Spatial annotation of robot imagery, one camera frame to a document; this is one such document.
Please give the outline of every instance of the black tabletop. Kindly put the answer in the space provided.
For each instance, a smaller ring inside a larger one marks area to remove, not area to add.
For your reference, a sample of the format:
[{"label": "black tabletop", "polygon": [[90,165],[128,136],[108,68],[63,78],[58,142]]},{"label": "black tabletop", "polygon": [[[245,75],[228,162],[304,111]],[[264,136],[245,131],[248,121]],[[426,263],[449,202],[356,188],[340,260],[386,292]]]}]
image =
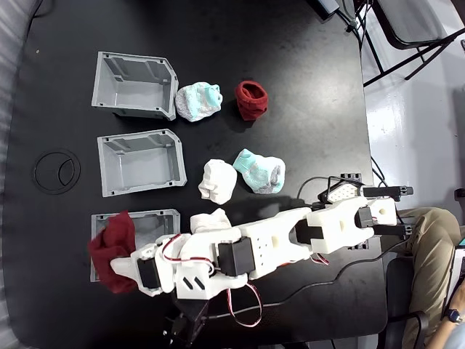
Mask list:
[{"label": "black tabletop", "polygon": [[[360,172],[371,181],[363,83],[357,40],[334,17],[322,23],[304,0],[56,1],[33,21],[20,69],[9,141],[4,194],[3,266],[12,328],[37,348],[105,348],[112,342],[153,345],[161,335],[169,296],[114,295],[89,282],[86,243],[91,214],[177,209],[189,217],[218,206],[200,199],[198,184],[209,159],[232,163],[248,148],[286,163],[277,195],[253,194],[242,178],[222,208],[233,225],[288,209],[299,185],[315,175]],[[220,85],[222,110],[191,124],[114,116],[91,107],[97,52],[165,57],[179,86]],[[268,91],[268,112],[242,121],[234,88],[244,79]],[[169,128],[183,145],[187,184],[103,198],[97,137]],[[31,179],[35,160],[64,148],[81,164],[71,190],[48,195]],[[325,183],[304,191],[308,201]],[[303,284],[332,279],[366,251],[331,254],[329,268],[298,262],[255,284],[264,302],[282,300]],[[235,308],[250,306],[246,291]],[[355,266],[333,286],[315,287],[279,308],[268,308],[255,329],[231,318],[210,321],[199,343],[292,342],[350,337],[382,330],[386,322],[381,263]],[[225,311],[225,295],[211,303]]]}]

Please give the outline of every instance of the rolled sock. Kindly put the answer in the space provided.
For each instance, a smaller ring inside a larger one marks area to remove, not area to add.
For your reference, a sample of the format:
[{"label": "rolled sock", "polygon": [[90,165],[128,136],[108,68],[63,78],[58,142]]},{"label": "rolled sock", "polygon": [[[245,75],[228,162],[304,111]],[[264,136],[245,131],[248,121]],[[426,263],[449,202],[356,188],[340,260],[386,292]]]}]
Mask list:
[{"label": "rolled sock", "polygon": [[244,149],[232,165],[257,194],[279,193],[284,186],[286,165],[279,158],[265,158]]},{"label": "rolled sock", "polygon": [[239,112],[246,121],[257,120],[268,108],[268,94],[258,82],[242,81],[235,89]]},{"label": "rolled sock", "polygon": [[190,218],[192,234],[228,228],[231,228],[231,223],[223,209],[217,209],[212,214],[196,214]]},{"label": "rolled sock", "polygon": [[203,180],[198,185],[202,198],[223,205],[231,199],[238,173],[223,160],[212,159],[203,168]]},{"label": "rolled sock", "polygon": [[219,93],[218,85],[196,82],[181,88],[174,101],[178,114],[194,122],[220,111],[223,96]]}]

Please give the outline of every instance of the white floor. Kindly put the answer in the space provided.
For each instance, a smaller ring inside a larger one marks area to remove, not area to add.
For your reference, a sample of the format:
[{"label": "white floor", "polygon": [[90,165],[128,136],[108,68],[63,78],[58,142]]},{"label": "white floor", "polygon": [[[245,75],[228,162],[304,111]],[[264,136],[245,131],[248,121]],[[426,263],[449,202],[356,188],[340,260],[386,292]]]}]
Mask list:
[{"label": "white floor", "polygon": [[[448,33],[463,28],[449,0],[429,2]],[[373,11],[367,21],[385,68],[416,53],[392,47]],[[438,206],[450,210],[463,224],[461,207],[453,198],[465,175],[465,53],[460,40],[405,81],[420,63],[414,61],[365,88],[371,154],[390,185],[413,187],[415,194],[403,198],[400,209]],[[362,67],[364,81],[378,73],[366,42]]]}]

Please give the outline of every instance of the red sock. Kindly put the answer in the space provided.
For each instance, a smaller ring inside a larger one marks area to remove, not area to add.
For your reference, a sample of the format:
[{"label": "red sock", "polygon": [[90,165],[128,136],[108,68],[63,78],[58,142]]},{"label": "red sock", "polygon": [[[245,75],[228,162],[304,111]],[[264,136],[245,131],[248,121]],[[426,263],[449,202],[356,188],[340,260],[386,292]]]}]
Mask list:
[{"label": "red sock", "polygon": [[239,112],[246,121],[257,120],[267,111],[268,94],[258,82],[242,81],[235,89]]}]

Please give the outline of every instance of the gray plastic bin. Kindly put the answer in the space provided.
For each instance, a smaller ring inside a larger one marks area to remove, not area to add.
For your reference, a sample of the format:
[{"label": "gray plastic bin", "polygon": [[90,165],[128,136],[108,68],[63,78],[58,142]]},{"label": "gray plastic bin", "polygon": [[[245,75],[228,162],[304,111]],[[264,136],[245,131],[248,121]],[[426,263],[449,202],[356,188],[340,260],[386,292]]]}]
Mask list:
[{"label": "gray plastic bin", "polygon": [[[108,218],[116,216],[117,213],[93,214],[92,215],[92,238],[107,226]],[[181,232],[181,216],[175,209],[164,209],[159,211],[130,212],[130,218],[136,229],[136,249],[146,244],[154,243],[163,235],[178,234]],[[91,259],[90,281],[99,281]]]},{"label": "gray plastic bin", "polygon": [[178,84],[166,58],[99,52],[92,106],[119,116],[174,120]]},{"label": "gray plastic bin", "polygon": [[182,144],[169,129],[97,138],[104,197],[183,186]]}]

